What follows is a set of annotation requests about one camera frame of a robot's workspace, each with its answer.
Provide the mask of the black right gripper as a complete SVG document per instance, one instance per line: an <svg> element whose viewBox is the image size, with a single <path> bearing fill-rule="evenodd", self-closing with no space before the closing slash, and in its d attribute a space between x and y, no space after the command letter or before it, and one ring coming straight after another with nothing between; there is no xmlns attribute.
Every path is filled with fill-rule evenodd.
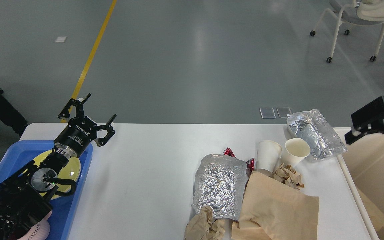
<svg viewBox="0 0 384 240"><path fill-rule="evenodd" d="M384 133L384 96L356 110L351 120L351 130L345 134L346 144L351 145L368 134Z"/></svg>

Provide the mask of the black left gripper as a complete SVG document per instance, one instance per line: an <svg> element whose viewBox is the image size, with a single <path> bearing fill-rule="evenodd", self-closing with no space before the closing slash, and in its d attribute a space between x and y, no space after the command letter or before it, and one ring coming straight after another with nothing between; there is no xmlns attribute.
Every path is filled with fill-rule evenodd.
<svg viewBox="0 0 384 240"><path fill-rule="evenodd" d="M56 147L67 146L73 152L75 157L80 157L92 140L97 146L104 146L115 135L112 123L117 117L117 114L111 116L107 123L98 125L95 121L84 114L83 105L91 97L87 94L85 98L71 98L62 111L58 114L61 120L69 120L67 126L54 140ZM70 118L70 108L74 107L76 115ZM102 138L97 137L97 132L106 131L106 135Z"/></svg>

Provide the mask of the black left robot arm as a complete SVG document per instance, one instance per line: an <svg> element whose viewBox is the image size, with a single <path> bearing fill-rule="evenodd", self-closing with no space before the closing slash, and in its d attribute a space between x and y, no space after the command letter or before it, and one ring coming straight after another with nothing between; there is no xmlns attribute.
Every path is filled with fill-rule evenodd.
<svg viewBox="0 0 384 240"><path fill-rule="evenodd" d="M84 114L83 105L90 96L66 103L58 118L68 120L68 124L40 164L30 160L0 183L0 240L26 233L43 220L53 210L53 196L74 195L76 181L60 178L60 171L71 158L80 157L92 141L104 146L115 135L112 123L116 114L103 125Z"/></svg>

